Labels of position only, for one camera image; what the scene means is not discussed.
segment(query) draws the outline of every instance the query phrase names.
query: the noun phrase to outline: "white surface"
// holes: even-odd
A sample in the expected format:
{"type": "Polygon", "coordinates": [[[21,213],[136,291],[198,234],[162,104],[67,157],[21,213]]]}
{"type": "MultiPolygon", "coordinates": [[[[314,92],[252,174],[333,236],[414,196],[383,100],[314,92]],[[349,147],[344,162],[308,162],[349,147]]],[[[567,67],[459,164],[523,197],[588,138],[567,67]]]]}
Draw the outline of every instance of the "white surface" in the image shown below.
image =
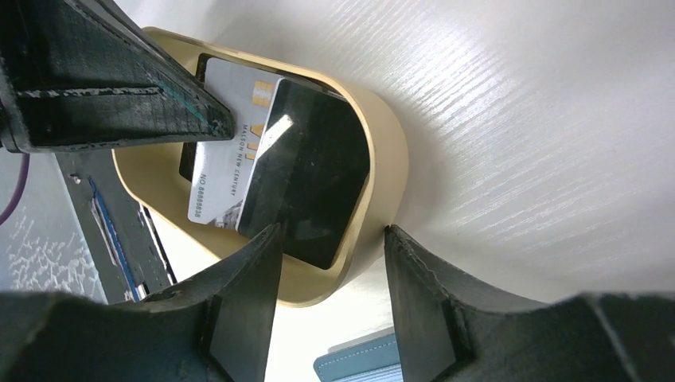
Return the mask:
{"type": "MultiPolygon", "coordinates": [[[[412,156],[397,223],[479,278],[545,301],[675,289],[672,0],[120,3],[379,93],[412,156]]],[[[383,265],[279,308],[267,378],[313,380],[328,347],[391,325],[383,265]]]]}

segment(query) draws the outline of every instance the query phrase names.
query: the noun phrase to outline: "purple cable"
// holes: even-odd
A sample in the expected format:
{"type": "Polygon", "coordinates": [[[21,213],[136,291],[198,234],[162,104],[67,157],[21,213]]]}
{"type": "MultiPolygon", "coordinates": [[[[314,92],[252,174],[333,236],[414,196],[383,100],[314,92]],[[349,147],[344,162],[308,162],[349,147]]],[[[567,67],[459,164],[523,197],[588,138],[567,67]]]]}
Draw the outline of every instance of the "purple cable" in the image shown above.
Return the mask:
{"type": "Polygon", "coordinates": [[[14,194],[10,199],[10,203],[5,207],[5,210],[0,213],[0,225],[3,225],[5,221],[12,216],[12,213],[19,205],[19,201],[21,201],[21,196],[25,189],[25,182],[28,180],[28,164],[30,164],[30,156],[28,154],[23,154],[17,186],[14,188],[14,194]]]}

